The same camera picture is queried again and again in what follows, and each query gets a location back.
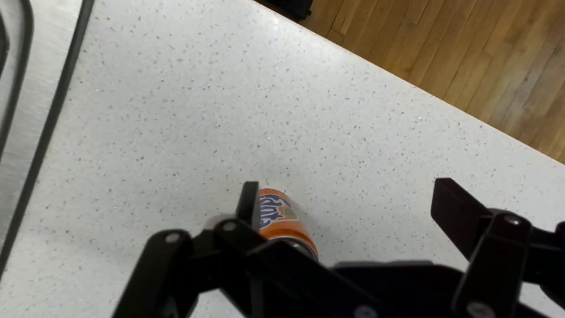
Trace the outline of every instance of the countertop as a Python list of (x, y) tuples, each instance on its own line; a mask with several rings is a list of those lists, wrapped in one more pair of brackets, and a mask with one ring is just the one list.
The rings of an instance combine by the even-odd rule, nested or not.
[[(96, 1), (0, 311), (109, 317), (152, 233), (197, 234), (247, 180), (302, 206), (323, 264), (464, 269), (429, 215), (436, 177), (563, 217), (565, 166), (251, 0)], [(237, 315), (218, 292), (194, 313)]]

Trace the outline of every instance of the fanta can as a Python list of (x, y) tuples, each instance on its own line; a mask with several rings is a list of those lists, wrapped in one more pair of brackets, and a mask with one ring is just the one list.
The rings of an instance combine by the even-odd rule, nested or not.
[(259, 190), (261, 223), (259, 232), (269, 240), (284, 240), (292, 247), (318, 260), (316, 245), (300, 222), (297, 206), (279, 190)]

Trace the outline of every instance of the metal screw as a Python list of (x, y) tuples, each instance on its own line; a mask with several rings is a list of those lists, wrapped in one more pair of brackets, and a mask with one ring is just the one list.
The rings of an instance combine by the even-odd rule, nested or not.
[(467, 304), (467, 312), (473, 318), (496, 318), (493, 309), (481, 302), (470, 302)]
[(355, 318), (377, 318), (377, 312), (367, 306), (367, 305), (361, 305), (357, 308), (355, 308), (355, 311), (353, 312), (353, 315)]
[(175, 243), (176, 241), (178, 241), (180, 239), (180, 235), (178, 233), (169, 233), (166, 237), (165, 237), (165, 242), (168, 244), (172, 244)]
[(512, 224), (512, 225), (518, 225), (520, 223), (522, 223), (522, 221), (520, 221), (519, 218), (512, 216), (512, 215), (507, 215), (504, 217), (504, 219), (506, 220), (506, 222)]
[(226, 222), (221, 228), (224, 229), (224, 231), (233, 231), (236, 228), (236, 223)]

